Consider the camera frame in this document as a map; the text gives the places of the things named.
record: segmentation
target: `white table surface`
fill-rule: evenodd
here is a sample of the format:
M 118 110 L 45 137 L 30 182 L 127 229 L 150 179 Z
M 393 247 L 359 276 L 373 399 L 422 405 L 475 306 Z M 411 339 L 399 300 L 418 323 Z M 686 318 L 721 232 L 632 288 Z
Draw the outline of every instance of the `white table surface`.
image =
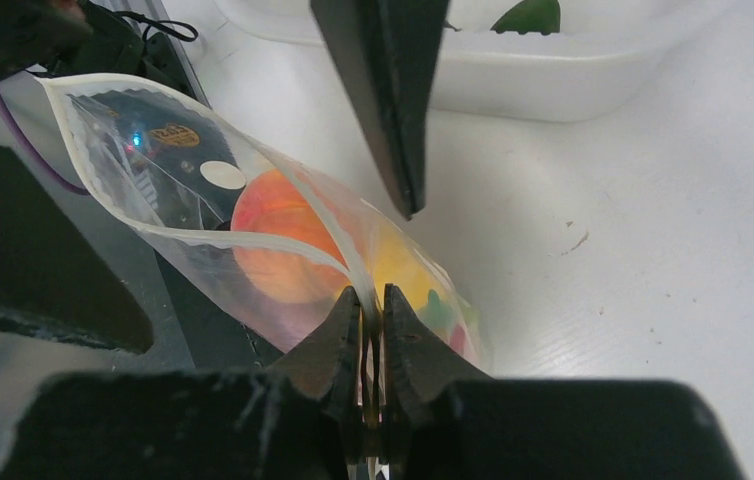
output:
M 685 382 L 754 478 L 754 2 L 740 3 L 603 118 L 433 112 L 428 204 L 403 227 L 480 309 L 496 375 Z M 204 35 L 188 52 L 216 111 L 391 211 L 337 81 L 211 1 L 165 4 Z

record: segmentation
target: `plastic zipper bag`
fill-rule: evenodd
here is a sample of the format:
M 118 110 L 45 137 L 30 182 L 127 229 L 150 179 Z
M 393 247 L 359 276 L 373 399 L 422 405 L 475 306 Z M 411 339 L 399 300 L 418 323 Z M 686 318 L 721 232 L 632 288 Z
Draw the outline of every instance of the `plastic zipper bag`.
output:
M 383 286 L 394 283 L 422 322 L 479 365 L 476 313 L 447 273 L 339 182 L 157 83 L 116 74 L 41 82 L 92 196 L 283 352 L 345 286 L 376 319 Z

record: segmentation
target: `gold label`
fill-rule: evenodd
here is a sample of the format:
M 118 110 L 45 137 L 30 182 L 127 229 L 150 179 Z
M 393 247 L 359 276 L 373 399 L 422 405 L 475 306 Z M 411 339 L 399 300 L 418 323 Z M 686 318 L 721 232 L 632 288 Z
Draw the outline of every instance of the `gold label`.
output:
M 196 147 L 200 145 L 200 136 L 189 127 L 169 123 L 165 128 L 155 128 L 148 132 L 151 137 L 172 147 Z

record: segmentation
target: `white sticker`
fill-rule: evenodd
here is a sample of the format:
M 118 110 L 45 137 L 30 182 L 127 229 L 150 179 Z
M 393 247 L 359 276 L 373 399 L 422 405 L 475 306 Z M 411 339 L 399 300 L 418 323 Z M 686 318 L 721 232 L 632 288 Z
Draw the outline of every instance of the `white sticker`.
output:
M 227 190 L 239 190 L 247 184 L 241 170 L 227 162 L 206 162 L 200 166 L 200 174 L 207 182 Z

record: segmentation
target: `orange ball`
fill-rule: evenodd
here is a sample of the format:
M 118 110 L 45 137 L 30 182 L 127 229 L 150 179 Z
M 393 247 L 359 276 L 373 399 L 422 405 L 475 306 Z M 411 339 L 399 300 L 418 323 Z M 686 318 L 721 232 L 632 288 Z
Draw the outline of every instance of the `orange ball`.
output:
M 318 215 L 279 170 L 269 170 L 247 185 L 236 202 L 230 229 L 291 238 L 345 264 Z M 233 253 L 251 283 L 281 303 L 323 300 L 349 283 L 335 268 L 316 265 L 294 253 L 242 247 L 234 248 Z

